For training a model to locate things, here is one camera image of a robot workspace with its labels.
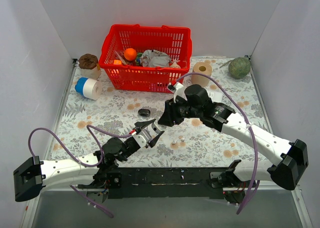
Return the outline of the black earbud charging case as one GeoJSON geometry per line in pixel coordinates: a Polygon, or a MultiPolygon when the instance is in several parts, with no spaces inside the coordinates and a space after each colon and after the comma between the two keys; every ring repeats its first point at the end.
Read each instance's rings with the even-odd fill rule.
{"type": "Polygon", "coordinates": [[[138,110],[138,115],[142,117],[149,117],[151,115],[151,111],[146,108],[141,108],[138,110]]]}

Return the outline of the white earbud charging case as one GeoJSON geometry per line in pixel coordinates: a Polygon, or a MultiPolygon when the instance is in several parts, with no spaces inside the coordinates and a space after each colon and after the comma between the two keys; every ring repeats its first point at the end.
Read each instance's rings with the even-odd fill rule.
{"type": "Polygon", "coordinates": [[[162,131],[159,129],[159,127],[153,122],[151,124],[151,128],[153,129],[153,131],[157,134],[161,133],[162,131]]]}

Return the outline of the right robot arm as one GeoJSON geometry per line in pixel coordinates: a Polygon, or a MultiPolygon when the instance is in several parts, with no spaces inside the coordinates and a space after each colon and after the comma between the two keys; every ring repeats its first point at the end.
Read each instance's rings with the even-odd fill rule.
{"type": "Polygon", "coordinates": [[[173,98],[165,102],[159,125],[172,127],[184,119],[198,118],[203,125],[242,141],[267,158],[263,162],[233,161],[224,172],[214,175],[216,186],[237,187],[250,180],[260,180],[274,182],[289,191],[296,188],[309,164],[305,142],[300,139],[292,142],[248,124],[230,106],[213,102],[198,84],[184,87],[176,82],[167,88],[173,98]]]}

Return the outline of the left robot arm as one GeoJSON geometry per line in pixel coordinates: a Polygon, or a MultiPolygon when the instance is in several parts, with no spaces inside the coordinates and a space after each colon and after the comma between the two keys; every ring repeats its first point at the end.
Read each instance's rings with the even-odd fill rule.
{"type": "Polygon", "coordinates": [[[108,187],[109,171],[141,148],[154,147],[164,131],[155,120],[139,121],[127,135],[110,135],[110,139],[94,153],[63,160],[41,160],[32,154],[13,172],[14,199],[25,202],[52,188],[72,185],[108,187]]]}

